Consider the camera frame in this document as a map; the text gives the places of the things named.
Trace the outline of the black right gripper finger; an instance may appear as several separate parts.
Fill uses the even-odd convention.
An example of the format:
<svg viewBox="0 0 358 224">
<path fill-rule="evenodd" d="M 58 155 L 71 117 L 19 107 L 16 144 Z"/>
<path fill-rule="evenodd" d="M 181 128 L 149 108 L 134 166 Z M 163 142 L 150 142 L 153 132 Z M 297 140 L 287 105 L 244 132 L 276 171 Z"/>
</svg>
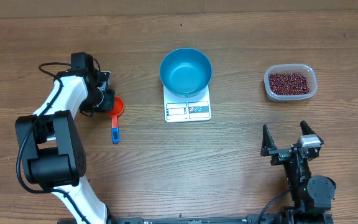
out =
<svg viewBox="0 0 358 224">
<path fill-rule="evenodd" d="M 309 125 L 306 123 L 306 121 L 302 121 L 300 123 L 300 127 L 302 130 L 302 135 L 308 135 L 308 134 L 316 134 L 310 127 Z"/>
<path fill-rule="evenodd" d="M 274 143 L 272 135 L 270 134 L 268 126 L 265 124 L 262 127 L 262 146 L 260 155 L 263 157 L 271 156 L 275 153 L 276 150 L 277 147 Z"/>
</svg>

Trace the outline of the orange scoop with blue handle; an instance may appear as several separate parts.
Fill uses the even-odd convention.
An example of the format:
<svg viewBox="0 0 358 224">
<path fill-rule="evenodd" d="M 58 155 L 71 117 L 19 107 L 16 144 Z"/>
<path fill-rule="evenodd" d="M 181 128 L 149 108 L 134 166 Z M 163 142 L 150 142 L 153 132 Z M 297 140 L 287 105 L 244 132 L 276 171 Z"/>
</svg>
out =
<svg viewBox="0 0 358 224">
<path fill-rule="evenodd" d="M 113 144 L 118 144 L 120 140 L 118 118 L 123 114 L 124 107 L 123 100 L 116 96 L 113 110 L 108 111 L 108 115 L 111 117 L 111 138 Z"/>
</svg>

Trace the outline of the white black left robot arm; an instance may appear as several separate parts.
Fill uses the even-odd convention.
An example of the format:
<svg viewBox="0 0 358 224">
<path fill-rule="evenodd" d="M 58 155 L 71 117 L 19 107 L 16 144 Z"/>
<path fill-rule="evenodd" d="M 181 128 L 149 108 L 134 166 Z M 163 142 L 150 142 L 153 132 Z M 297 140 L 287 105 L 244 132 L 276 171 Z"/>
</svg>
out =
<svg viewBox="0 0 358 224">
<path fill-rule="evenodd" d="M 53 90 L 32 115 L 16 120 L 17 179 L 32 194 L 54 194 L 75 223 L 115 223 L 85 176 L 86 155 L 74 118 L 114 108 L 109 71 L 85 52 L 73 53 L 68 69 L 53 75 Z"/>
</svg>

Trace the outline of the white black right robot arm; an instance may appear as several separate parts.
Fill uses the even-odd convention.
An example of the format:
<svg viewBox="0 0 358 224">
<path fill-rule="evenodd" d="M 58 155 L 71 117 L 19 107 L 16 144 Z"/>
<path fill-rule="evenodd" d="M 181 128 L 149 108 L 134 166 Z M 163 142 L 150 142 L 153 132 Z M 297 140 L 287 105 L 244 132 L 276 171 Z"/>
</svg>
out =
<svg viewBox="0 0 358 224">
<path fill-rule="evenodd" d="M 272 199 L 258 216 L 258 223 L 299 223 L 330 224 L 336 183 L 329 177 L 312 175 L 308 162 L 317 158 L 324 141 L 308 126 L 300 123 L 302 135 L 288 149 L 278 149 L 269 132 L 263 125 L 260 155 L 271 157 L 272 166 L 282 165 L 285 170 L 288 190 Z M 291 195 L 292 206 L 284 207 L 276 215 L 267 214 L 267 209 L 287 194 Z"/>
</svg>

